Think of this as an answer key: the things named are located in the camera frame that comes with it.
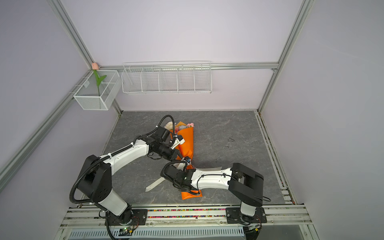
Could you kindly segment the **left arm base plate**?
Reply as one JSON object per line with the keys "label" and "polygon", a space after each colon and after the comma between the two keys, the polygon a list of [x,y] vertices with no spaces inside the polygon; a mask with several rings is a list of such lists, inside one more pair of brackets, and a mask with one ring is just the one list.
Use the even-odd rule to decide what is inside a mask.
{"label": "left arm base plate", "polygon": [[106,219],[109,226],[143,226],[146,224],[148,209],[133,209],[121,216],[107,212]]}

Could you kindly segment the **orange wrapping paper sheet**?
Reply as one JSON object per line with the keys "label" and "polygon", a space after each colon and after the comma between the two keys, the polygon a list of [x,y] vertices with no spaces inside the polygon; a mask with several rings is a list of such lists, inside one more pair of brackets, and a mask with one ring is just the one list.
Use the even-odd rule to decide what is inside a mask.
{"label": "orange wrapping paper sheet", "polygon": [[[187,128],[187,124],[183,122],[179,122],[176,124],[176,133],[181,135],[185,143],[183,145],[179,145],[176,148],[180,150],[183,157],[190,157],[193,159],[194,156],[194,128]],[[181,197],[182,200],[192,199],[192,198],[200,198],[203,195],[200,193],[199,195],[193,195],[187,192],[182,192]]]}

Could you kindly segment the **white ribbon strip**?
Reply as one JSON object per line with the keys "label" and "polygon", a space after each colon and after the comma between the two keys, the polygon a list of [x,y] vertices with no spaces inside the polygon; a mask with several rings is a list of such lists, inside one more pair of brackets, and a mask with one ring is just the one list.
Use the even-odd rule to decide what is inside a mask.
{"label": "white ribbon strip", "polygon": [[[195,168],[195,173],[192,176],[192,186],[195,187],[194,191],[188,192],[193,195],[199,195],[200,190],[211,189],[227,189],[229,180],[229,170],[223,170],[222,168],[213,169],[198,169]],[[155,187],[166,181],[163,177],[154,181],[152,184],[146,187],[146,192],[153,190]]]}

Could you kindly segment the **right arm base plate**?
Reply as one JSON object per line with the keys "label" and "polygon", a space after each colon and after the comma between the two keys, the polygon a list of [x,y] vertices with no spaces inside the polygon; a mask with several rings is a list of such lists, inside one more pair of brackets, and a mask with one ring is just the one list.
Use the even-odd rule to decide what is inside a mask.
{"label": "right arm base plate", "polygon": [[255,213],[251,217],[242,214],[240,207],[226,208],[226,218],[228,224],[249,225],[267,223],[265,210],[258,207],[256,207]]}

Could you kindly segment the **cream rose fake flower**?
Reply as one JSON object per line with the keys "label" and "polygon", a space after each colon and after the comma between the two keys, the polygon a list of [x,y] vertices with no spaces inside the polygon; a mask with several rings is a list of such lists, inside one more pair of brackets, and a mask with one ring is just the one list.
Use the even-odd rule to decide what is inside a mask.
{"label": "cream rose fake flower", "polygon": [[176,123],[173,123],[173,122],[168,122],[166,125],[165,125],[165,129],[171,131],[171,132],[174,132],[176,130]]}

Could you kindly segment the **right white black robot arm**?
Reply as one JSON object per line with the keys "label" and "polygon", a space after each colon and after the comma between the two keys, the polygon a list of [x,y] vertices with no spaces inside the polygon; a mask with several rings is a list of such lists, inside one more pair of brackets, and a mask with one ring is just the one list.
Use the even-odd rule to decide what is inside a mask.
{"label": "right white black robot arm", "polygon": [[255,219],[257,208],[270,200],[264,197],[264,176],[240,163],[223,170],[208,170],[189,169],[186,161],[174,161],[163,167],[161,177],[193,196],[199,196],[203,189],[228,190],[241,201],[240,213],[229,219],[246,226]]}

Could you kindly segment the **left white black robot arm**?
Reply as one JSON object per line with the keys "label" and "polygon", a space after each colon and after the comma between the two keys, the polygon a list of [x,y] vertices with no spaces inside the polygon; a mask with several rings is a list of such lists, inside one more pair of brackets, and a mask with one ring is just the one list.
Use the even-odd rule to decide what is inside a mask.
{"label": "left white black robot arm", "polygon": [[144,137],[106,155],[91,155],[85,160],[82,170],[70,190],[69,199],[73,204],[94,203],[107,214],[112,214],[121,225],[132,222],[132,207],[112,187],[112,176],[134,160],[156,153],[169,161],[181,157],[176,146],[185,140],[176,137],[170,145],[152,137]]}

